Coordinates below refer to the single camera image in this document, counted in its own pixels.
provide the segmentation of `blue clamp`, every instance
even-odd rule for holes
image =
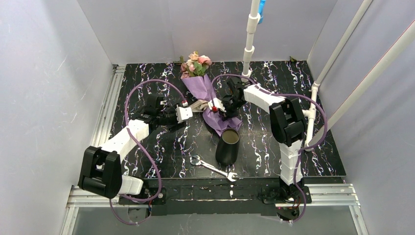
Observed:
[[[262,23],[262,18],[264,17],[262,14],[262,11],[264,10],[265,0],[261,0],[259,3],[258,13],[261,16],[261,19],[259,20],[258,24]]]

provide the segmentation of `black marble tabletop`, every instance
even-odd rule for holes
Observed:
[[[312,77],[305,61],[296,63],[287,61],[252,62],[251,78],[262,87],[284,94],[304,94],[310,97]],[[241,62],[216,62],[208,69],[210,79],[225,73],[241,74]],[[162,79],[173,83],[182,91],[189,103],[196,99],[190,94],[180,79],[180,66],[173,64],[129,64],[126,66],[117,109],[114,116],[111,135],[118,133],[124,126],[124,102],[130,90],[148,79]],[[225,95],[227,86],[222,79],[216,84],[218,93]],[[163,94],[171,104],[180,101],[177,92],[164,84],[145,85],[131,98],[130,113],[134,113],[143,103],[148,93]],[[309,103],[301,102],[303,109]],[[218,178],[222,177],[210,170],[192,166],[191,155],[200,155],[205,162],[226,171],[238,173],[239,177],[278,177],[281,170],[280,151],[273,138],[269,115],[253,104],[247,103],[240,110],[239,118],[243,125],[239,129],[241,137],[238,159],[232,166],[220,166],[215,160],[218,135],[204,123],[202,113],[194,113],[187,126],[176,132],[168,132],[159,127],[142,141],[143,146],[156,161],[163,178]],[[316,117],[320,128],[322,119]],[[133,149],[123,163],[123,171],[142,178],[155,178],[156,173],[150,161],[138,149]],[[325,141],[311,152],[303,152],[301,168],[305,176],[345,176],[336,144],[328,132]]]

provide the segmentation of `silver wrench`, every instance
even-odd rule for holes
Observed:
[[[198,156],[198,155],[191,156],[191,158],[190,158],[190,164],[204,166],[204,167],[206,167],[209,170],[212,170],[212,171],[214,171],[214,172],[216,172],[218,174],[221,174],[221,175],[225,176],[231,182],[235,182],[236,179],[234,179],[233,177],[237,177],[238,176],[238,174],[236,174],[236,173],[233,173],[233,172],[224,172],[224,171],[221,171],[221,170],[217,169],[216,167],[212,166],[211,164],[206,163],[205,161],[200,160],[200,156]]]

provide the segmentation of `bouquet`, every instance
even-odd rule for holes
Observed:
[[[190,93],[198,99],[190,105],[192,111],[203,112],[203,119],[218,135],[222,135],[222,132],[227,128],[238,130],[242,125],[240,119],[233,117],[222,120],[219,113],[214,113],[208,109],[211,83],[209,77],[206,75],[206,70],[212,65],[212,61],[205,55],[199,56],[197,51],[190,54],[189,58],[184,62],[183,57],[180,57],[180,61],[182,61],[181,71],[183,72],[181,79]]]

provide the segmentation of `gray wall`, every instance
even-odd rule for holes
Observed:
[[[76,0],[0,1],[0,234],[59,234],[112,65]]]
[[[356,9],[354,4],[345,8]],[[373,1],[322,82],[320,98],[329,116],[414,19],[412,0]],[[351,18],[329,20],[326,25],[345,28]],[[321,35],[316,45],[335,47],[340,37]],[[308,61],[317,77],[322,69],[317,65],[323,61],[324,66],[332,50],[315,49]],[[414,233],[414,55],[412,43],[332,128],[370,234]]]
[[[269,0],[253,60],[306,60],[337,0]],[[251,0],[78,0],[113,64],[242,61]]]

